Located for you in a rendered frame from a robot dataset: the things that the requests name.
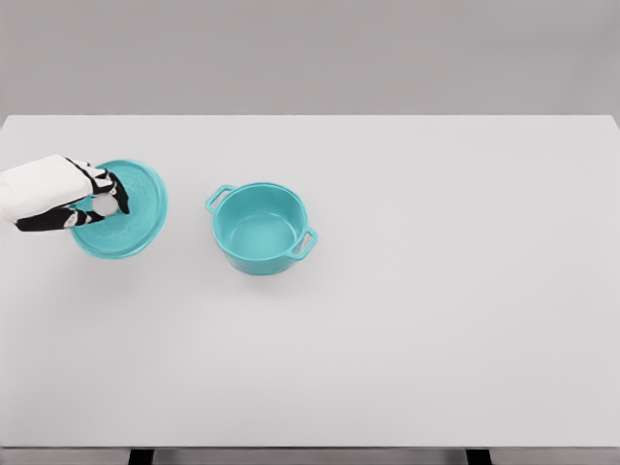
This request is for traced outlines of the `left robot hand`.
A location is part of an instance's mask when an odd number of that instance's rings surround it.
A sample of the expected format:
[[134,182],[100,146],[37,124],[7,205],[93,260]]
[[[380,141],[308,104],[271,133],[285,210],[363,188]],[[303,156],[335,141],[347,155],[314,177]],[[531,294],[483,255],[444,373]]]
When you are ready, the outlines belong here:
[[110,170],[59,154],[0,171],[0,219],[26,233],[49,232],[94,224],[107,214],[72,205],[87,197],[109,196],[124,214],[129,196]]

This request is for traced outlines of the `teal pot lid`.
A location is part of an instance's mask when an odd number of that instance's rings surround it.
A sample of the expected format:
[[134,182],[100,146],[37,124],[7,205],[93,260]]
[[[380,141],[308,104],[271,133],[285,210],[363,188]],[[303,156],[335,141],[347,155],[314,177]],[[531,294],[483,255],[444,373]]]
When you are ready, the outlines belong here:
[[148,246],[164,226],[166,185],[158,172],[137,160],[111,160],[99,167],[119,178],[129,197],[130,213],[117,211],[104,221],[74,227],[71,234],[77,245],[94,257],[130,257]]

